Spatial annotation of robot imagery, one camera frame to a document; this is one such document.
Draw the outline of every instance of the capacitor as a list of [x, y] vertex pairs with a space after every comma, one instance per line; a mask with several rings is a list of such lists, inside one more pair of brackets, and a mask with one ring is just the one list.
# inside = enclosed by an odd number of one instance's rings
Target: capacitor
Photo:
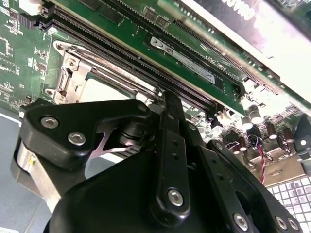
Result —
[[256, 125], [247, 131], [247, 142], [252, 146], [253, 149], [256, 149], [258, 146], [262, 145], [261, 132]]
[[284, 129], [283, 134], [284, 134], [285, 141], [287, 143], [293, 143], [295, 141], [292, 130], [290, 128]]
[[274, 127], [274, 124], [267, 124], [266, 128], [267, 128], [269, 138], [270, 139], [276, 139], [277, 133], [276, 133], [276, 129]]
[[244, 137], [239, 137], [239, 144], [240, 144], [240, 151], [246, 151], [247, 150], [246, 140]]
[[261, 124], [263, 122], [257, 106], [252, 106], [252, 110], [250, 111], [249, 116], [251, 117], [251, 121], [253, 124]]
[[205, 127], [204, 126], [199, 126], [198, 130], [200, 132], [201, 137], [204, 139], [206, 137]]
[[244, 130], [249, 130], [253, 127], [253, 123], [249, 116], [245, 116], [242, 118], [242, 127]]
[[240, 146], [236, 145], [232, 148], [232, 151], [234, 154], [239, 154], [240, 153]]

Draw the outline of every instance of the wire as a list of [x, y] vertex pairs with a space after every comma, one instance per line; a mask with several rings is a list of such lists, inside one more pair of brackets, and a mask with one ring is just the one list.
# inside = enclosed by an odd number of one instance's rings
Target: wire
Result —
[[264, 184], [266, 180], [266, 157], [262, 151], [262, 145], [258, 147], [259, 155], [261, 156], [261, 183]]

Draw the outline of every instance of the green circuit board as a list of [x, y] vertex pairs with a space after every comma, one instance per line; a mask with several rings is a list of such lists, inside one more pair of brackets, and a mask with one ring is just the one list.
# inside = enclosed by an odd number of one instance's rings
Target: green circuit board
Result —
[[30, 31], [18, 20], [18, 2], [0, 1], [0, 107], [18, 113], [21, 105], [41, 97], [51, 98], [45, 88], [55, 88], [62, 56], [54, 50], [55, 39], [69, 37], [56, 30]]

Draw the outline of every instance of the black capacitor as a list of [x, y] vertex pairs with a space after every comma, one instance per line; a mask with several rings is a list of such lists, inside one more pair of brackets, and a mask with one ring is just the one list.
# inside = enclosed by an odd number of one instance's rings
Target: black capacitor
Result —
[[285, 141], [287, 143], [293, 143], [295, 141], [294, 136], [293, 136], [293, 132], [290, 128], [284, 129], [283, 134], [284, 134]]
[[255, 149], [259, 145], [262, 145], [262, 137], [260, 129], [254, 125], [250, 130], [247, 131], [247, 142]]
[[266, 129], [270, 139], [277, 138], [276, 128], [274, 127], [274, 124], [267, 124]]
[[246, 151], [247, 150], [246, 140], [244, 137], [239, 137], [239, 144], [240, 144], [240, 151]]

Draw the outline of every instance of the motherboard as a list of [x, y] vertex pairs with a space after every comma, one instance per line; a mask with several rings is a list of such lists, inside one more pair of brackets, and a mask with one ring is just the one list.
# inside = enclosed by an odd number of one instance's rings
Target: motherboard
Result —
[[[310, 3], [282, 4], [302, 16]], [[294, 129], [311, 116], [310, 103], [182, 1], [0, 1], [0, 107], [135, 98], [156, 112], [166, 90], [205, 142], [222, 140], [259, 179], [261, 151], [268, 177], [295, 156]]]

